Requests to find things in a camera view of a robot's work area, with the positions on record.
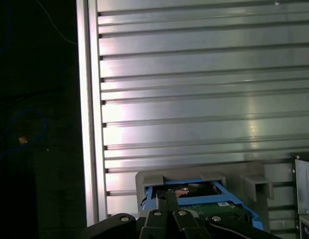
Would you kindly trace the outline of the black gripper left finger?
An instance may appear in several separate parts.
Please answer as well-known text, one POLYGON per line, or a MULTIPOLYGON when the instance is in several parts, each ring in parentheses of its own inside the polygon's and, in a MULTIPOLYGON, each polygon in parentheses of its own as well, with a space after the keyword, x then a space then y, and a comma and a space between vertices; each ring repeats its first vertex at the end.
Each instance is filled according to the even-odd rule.
POLYGON ((86 228, 87 239, 164 239, 168 218, 167 193, 156 193, 157 208, 136 219, 119 213, 86 228))

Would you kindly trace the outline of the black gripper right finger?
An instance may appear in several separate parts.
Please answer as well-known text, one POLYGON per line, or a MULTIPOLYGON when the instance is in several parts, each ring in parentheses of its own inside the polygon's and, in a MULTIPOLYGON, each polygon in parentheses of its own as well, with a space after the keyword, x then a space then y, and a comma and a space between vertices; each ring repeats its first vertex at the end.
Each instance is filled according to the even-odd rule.
POLYGON ((166 193, 170 217, 166 231, 175 239, 276 239, 277 236, 253 226, 252 218, 236 212, 209 213, 204 219, 180 209, 174 192, 166 193))

